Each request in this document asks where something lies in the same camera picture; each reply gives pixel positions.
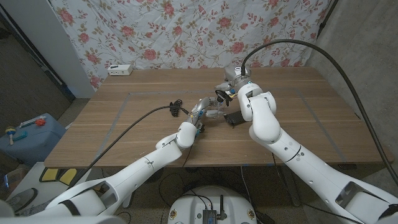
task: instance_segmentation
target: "blue container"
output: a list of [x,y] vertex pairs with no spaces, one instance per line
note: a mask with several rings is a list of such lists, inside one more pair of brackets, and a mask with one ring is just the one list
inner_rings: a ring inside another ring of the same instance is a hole
[[48,113],[41,116],[46,117],[44,126],[31,124],[23,128],[17,127],[14,138],[24,131],[27,132],[27,137],[14,141],[14,145],[11,146],[9,136],[6,134],[0,138],[0,150],[28,166],[43,162],[67,130]]

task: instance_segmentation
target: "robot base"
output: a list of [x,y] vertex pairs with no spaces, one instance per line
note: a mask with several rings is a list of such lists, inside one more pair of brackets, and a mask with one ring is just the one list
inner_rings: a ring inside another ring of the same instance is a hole
[[197,196],[190,196],[194,193],[190,190],[177,199],[169,212],[168,224],[188,224],[188,223],[222,223],[222,224],[256,224],[256,215],[252,205],[237,192],[220,186],[202,186],[193,189],[197,195],[208,197],[205,204]]

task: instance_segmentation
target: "yellow object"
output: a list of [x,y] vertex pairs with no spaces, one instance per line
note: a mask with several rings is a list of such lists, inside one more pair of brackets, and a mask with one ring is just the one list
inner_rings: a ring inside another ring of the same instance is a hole
[[6,128],[6,134],[8,134],[7,132],[9,132],[9,131],[16,132],[17,130],[16,130],[14,127],[8,126],[8,127]]
[[60,178],[60,182],[69,185],[72,179],[76,176],[76,169],[68,169]]
[[57,175],[58,175],[58,169],[45,169],[43,171],[43,174],[40,178],[41,182],[50,182],[50,181],[56,181],[57,180]]

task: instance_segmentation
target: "black object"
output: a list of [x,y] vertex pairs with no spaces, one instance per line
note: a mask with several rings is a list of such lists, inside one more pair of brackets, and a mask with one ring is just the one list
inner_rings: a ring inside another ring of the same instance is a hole
[[[170,106],[181,106],[182,100],[176,100],[174,103],[170,102]],[[170,108],[170,112],[172,113],[173,117],[178,117],[178,108]]]
[[274,41],[271,41],[267,44],[263,44],[260,47],[254,49],[252,52],[250,52],[248,54],[248,56],[246,56],[244,58],[244,60],[242,62],[242,66],[241,66],[241,75],[245,76],[245,74],[246,74],[245,64],[246,64],[247,60],[249,60],[249,58],[253,54],[255,54],[257,51],[263,49],[264,47],[268,47],[270,45],[278,44],[278,43],[293,43],[293,44],[300,44],[300,45],[310,47],[310,48],[316,50],[317,52],[321,53],[322,55],[324,55],[335,66],[335,68],[338,70],[340,75],[344,78],[344,81],[346,82],[349,90],[351,91],[351,94],[353,95],[353,97],[355,99],[356,104],[358,105],[358,109],[362,114],[363,120],[366,123],[366,126],[369,129],[369,132],[371,133],[373,141],[376,145],[377,150],[379,151],[380,157],[383,160],[385,167],[387,168],[388,172],[390,173],[390,175],[391,175],[392,179],[394,180],[394,182],[396,183],[396,185],[398,185],[398,175],[396,174],[395,170],[392,168],[391,164],[387,160],[386,153],[384,152],[384,149],[381,146],[379,138],[377,137],[377,134],[373,128],[373,125],[368,118],[368,114],[366,113],[365,108],[363,107],[362,102],[359,99],[359,96],[358,96],[353,84],[349,80],[349,78],[348,78],[347,74],[344,72],[344,70],[340,67],[340,65],[336,62],[336,60],[333,57],[331,57],[330,54],[328,54],[328,52],[324,51],[323,49],[321,49],[320,47],[318,47],[316,45],[313,45],[313,44],[310,44],[308,42],[301,41],[301,40],[290,40],[290,39],[274,40]]
[[203,215],[201,217],[202,223],[203,224],[216,223],[216,216],[217,216],[216,210],[204,210]]
[[69,210],[69,212],[72,215],[80,215],[79,210],[77,210],[75,204],[71,200],[64,200],[63,202],[60,203],[66,206],[66,208]]
[[331,13],[333,12],[333,10],[335,9],[336,5],[338,3],[338,0],[334,0],[333,4],[330,6],[330,9],[328,11],[328,14],[325,16],[325,19],[323,20],[323,22],[321,24],[319,24],[319,31],[318,31],[318,35],[317,38],[319,37],[319,35],[321,34],[323,28],[325,28],[326,26],[326,22],[328,22],[329,17],[331,15]]
[[226,214],[224,212],[224,195],[220,195],[220,214],[217,215],[217,219],[224,220]]
[[76,183],[94,166],[94,164],[96,164],[99,159],[101,159],[106,152],[108,152],[116,143],[118,140],[120,140],[132,127],[134,127],[138,122],[142,121],[144,118],[146,118],[148,115],[150,115],[151,113],[161,110],[161,109],[166,109],[166,108],[178,108],[181,109],[185,114],[189,114],[189,112],[179,106],[161,106],[159,108],[153,109],[150,112],[148,112],[147,114],[145,114],[144,116],[140,117],[136,122],[132,123],[126,130],[124,130],[119,137],[117,137],[97,158],[95,158],[95,160],[93,162],[91,162],[91,164],[84,170],[82,170],[81,172],[77,173],[75,178],[73,178],[73,180],[70,182],[68,189],[72,188],[73,186],[76,185]]
[[379,217],[379,220],[384,217],[389,217],[389,216],[395,214],[395,212],[398,212],[398,204],[389,205],[387,210],[384,211],[383,214],[381,214],[381,216]]
[[222,103],[225,100],[226,106],[229,106],[229,102],[232,101],[232,98],[228,96],[224,91],[216,90],[217,94],[217,102]]
[[228,124],[231,124],[232,126],[238,125],[245,123],[246,121],[242,117],[242,112],[237,111],[231,114],[224,115],[224,118]]

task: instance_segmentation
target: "black cable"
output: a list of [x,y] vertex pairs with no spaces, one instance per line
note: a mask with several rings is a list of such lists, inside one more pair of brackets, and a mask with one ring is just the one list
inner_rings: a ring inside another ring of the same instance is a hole
[[148,112],[147,114],[145,114],[144,116],[140,117],[136,122],[134,122],[132,125],[130,125],[130,127],[128,127],[126,130],[124,130],[113,142],[112,144],[110,144],[97,158],[95,158],[95,160],[83,171],[79,172],[75,178],[73,178],[73,180],[70,182],[68,189],[72,188],[74,185],[76,185],[76,183],[94,166],[94,164],[96,164],[99,159],[101,159],[106,152],[108,152],[112,146],[114,146],[118,140],[120,140],[132,127],[134,127],[138,122],[142,121],[144,118],[146,118],[148,115],[150,115],[151,113],[161,110],[161,109],[166,109],[166,108],[178,108],[180,110],[182,110],[185,114],[189,114],[189,112],[179,106],[161,106],[159,108],[153,109],[150,112]]
[[205,204],[205,209],[208,210],[208,209],[207,209],[206,202],[202,199],[202,197],[204,197],[204,196],[199,196],[199,195],[197,195],[197,194],[184,194],[184,195],[179,196],[179,198],[180,198],[180,197],[184,197],[184,196],[194,196],[194,197],[198,197],[198,198]]
[[320,47],[318,47],[316,45],[313,45],[313,44],[310,44],[308,42],[301,41],[301,40],[290,40],[290,39],[274,40],[274,41],[271,41],[271,42],[269,42],[267,44],[261,45],[260,47],[254,49],[252,52],[250,52],[248,54],[248,56],[246,56],[244,58],[243,63],[242,63],[242,67],[241,67],[242,76],[245,76],[245,74],[246,74],[245,63],[247,62],[247,60],[253,54],[255,54],[257,51],[263,49],[264,47],[268,47],[268,46],[270,46],[272,44],[278,44],[278,43],[293,43],[293,44],[300,44],[300,45],[304,45],[304,46],[310,47],[310,48],[316,50],[317,52],[320,52],[322,55],[324,55],[335,66],[335,68],[338,70],[338,72],[344,78],[344,81],[348,85],[348,88],[351,91],[351,94],[353,95],[356,104],[358,105],[359,111],[362,114],[363,120],[366,123],[366,126],[369,129],[369,132],[371,133],[371,136],[373,138],[373,141],[374,141],[374,143],[376,145],[377,150],[379,151],[381,159],[383,160],[383,163],[384,163],[385,167],[387,168],[388,172],[390,173],[392,179],[394,180],[394,182],[398,186],[398,175],[396,174],[395,170],[392,168],[391,164],[387,160],[386,153],[384,152],[383,147],[381,146],[379,138],[377,137],[377,134],[374,131],[374,128],[373,128],[373,126],[372,126],[372,124],[371,124],[371,122],[370,122],[370,120],[368,118],[368,115],[366,114],[366,111],[365,111],[365,109],[364,109],[364,107],[362,105],[361,100],[359,99],[359,96],[358,96],[353,84],[349,80],[347,74],[343,71],[343,69],[340,67],[340,65],[336,62],[336,60],[333,59],[330,56],[330,54],[328,54],[326,51],[324,51],[323,49],[321,49]]
[[184,168],[185,164],[186,164],[187,161],[188,161],[189,154],[191,154],[192,146],[193,146],[193,144],[192,144],[191,147],[189,148],[189,152],[188,152],[187,158],[185,159],[184,164],[182,164],[182,168]]
[[127,224],[130,224],[130,222],[131,222],[131,214],[129,212],[119,212],[116,216],[118,216],[120,214],[128,214],[129,215],[129,222],[127,222]]
[[323,28],[325,28],[326,22],[328,22],[329,17],[330,17],[330,15],[331,15],[331,13],[333,12],[333,10],[335,9],[337,3],[338,3],[338,0],[334,0],[334,1],[333,1],[333,4],[330,6],[330,9],[329,9],[329,11],[328,11],[328,14],[325,16],[323,22],[322,22],[321,24],[319,24],[319,31],[318,31],[317,38],[318,38],[319,35],[321,34]]
[[160,195],[161,199],[163,200],[163,202],[164,202],[167,206],[169,206],[170,208],[171,208],[171,205],[170,205],[168,202],[166,202],[166,200],[163,198],[163,195],[162,195],[162,192],[161,192],[160,189],[161,189],[161,187],[162,187],[163,181],[164,181],[166,178],[170,177],[171,175],[177,175],[177,176],[179,176],[180,179],[181,179],[182,185],[185,186],[185,183],[184,183],[184,180],[182,179],[182,176],[181,176],[180,174],[178,174],[178,173],[171,173],[171,174],[165,176],[165,177],[160,181],[157,190],[159,191],[159,195]]
[[205,199],[209,200],[209,202],[210,202],[210,208],[211,208],[211,210],[213,209],[213,202],[211,202],[211,200],[210,200],[208,197],[202,196],[202,195],[197,195],[192,189],[191,189],[190,191],[192,191],[192,193],[193,193],[194,195],[196,195],[197,197],[204,197]]
[[160,224],[162,224],[162,222],[163,222],[164,209],[165,209],[165,207],[163,207],[162,216],[161,216],[161,218],[160,218]]
[[292,195],[292,193],[290,193],[290,191],[289,191],[289,189],[287,188],[285,182],[283,181],[282,177],[280,176],[278,167],[276,166],[276,161],[275,161],[275,155],[274,155],[274,153],[272,153],[272,158],[274,159],[274,167],[275,167],[275,169],[276,169],[276,172],[278,173],[279,180],[280,180],[280,182],[282,183],[282,185],[284,186],[284,189],[285,189],[285,190],[287,191],[287,193],[290,195],[290,197],[292,197],[292,198],[298,200],[298,201],[299,201],[300,203],[302,203],[303,205],[306,205],[306,206],[308,206],[308,207],[310,207],[310,208],[313,208],[313,209],[315,209],[315,210],[318,210],[318,211],[321,211],[321,212],[325,212],[325,213],[327,213],[327,214],[334,215],[334,216],[336,216],[336,217],[344,218],[344,219],[349,220],[349,221],[351,221],[351,222],[363,224],[363,223],[361,223],[361,222],[358,222],[358,221],[356,221],[356,220],[350,219],[350,218],[348,218],[348,217],[345,217],[345,216],[342,216],[342,215],[339,215],[339,214],[335,214],[335,213],[333,213],[333,212],[328,212],[328,211],[323,210],[323,209],[321,209],[321,208],[314,207],[314,206],[309,205],[309,204],[307,204],[307,203],[305,203],[305,202],[302,202],[299,198],[294,197],[294,196]]

